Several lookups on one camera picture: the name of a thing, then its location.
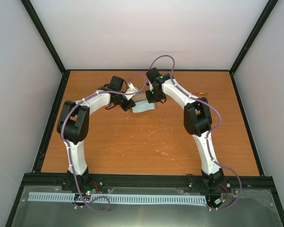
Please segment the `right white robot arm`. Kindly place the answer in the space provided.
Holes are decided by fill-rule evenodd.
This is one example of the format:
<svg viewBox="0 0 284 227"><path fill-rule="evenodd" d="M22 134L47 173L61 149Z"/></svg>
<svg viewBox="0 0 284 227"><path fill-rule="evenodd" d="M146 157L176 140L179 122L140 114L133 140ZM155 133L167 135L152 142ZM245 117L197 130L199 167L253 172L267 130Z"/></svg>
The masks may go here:
<svg viewBox="0 0 284 227"><path fill-rule="evenodd" d="M218 188L224 179L222 168L213 147L211 129L212 116L205 97L192 95L170 74L161 74L156 68L147 71L150 89L145 92L149 103L165 103L171 97L183 109L184 128L197 145L202 165L202 184L207 191Z"/></svg>

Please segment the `brown striped glasses case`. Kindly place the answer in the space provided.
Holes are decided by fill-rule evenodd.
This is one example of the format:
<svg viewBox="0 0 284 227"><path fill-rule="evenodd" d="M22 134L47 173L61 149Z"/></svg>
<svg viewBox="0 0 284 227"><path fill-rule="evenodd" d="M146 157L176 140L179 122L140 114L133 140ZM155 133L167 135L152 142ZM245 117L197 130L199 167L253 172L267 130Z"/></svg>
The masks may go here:
<svg viewBox="0 0 284 227"><path fill-rule="evenodd" d="M133 96L133 97L132 97L132 100L133 100L135 103L140 102L140 101L145 101L145 100L147 100L145 92L141 92L140 94L138 94L138 95L136 95L136 96Z"/></svg>

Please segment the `light blue cleaning cloth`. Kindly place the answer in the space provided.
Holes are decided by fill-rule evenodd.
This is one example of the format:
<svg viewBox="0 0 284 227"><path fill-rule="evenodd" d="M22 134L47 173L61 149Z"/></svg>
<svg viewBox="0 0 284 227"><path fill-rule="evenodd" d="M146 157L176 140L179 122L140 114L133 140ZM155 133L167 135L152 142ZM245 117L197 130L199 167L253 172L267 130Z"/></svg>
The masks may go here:
<svg viewBox="0 0 284 227"><path fill-rule="evenodd" d="M149 103L147 100L139 101L135 103L135 106L132 108L134 113L142 113L149 110L154 110L155 104Z"/></svg>

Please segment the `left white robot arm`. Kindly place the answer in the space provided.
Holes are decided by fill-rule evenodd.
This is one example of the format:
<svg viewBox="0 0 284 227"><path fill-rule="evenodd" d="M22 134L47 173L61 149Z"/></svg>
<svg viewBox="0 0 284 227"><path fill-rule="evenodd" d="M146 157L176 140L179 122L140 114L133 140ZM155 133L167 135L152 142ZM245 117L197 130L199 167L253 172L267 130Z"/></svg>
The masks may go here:
<svg viewBox="0 0 284 227"><path fill-rule="evenodd" d="M89 117L98 109L120 106L124 111L135 106L133 97L138 89L132 83L113 76L110 83L99 87L92 95L77 101L64 102L57 123L57 132L63 140L69 160L68 173L73 174L72 184L78 190L89 185L88 166L84 156L84 140L89 131Z"/></svg>

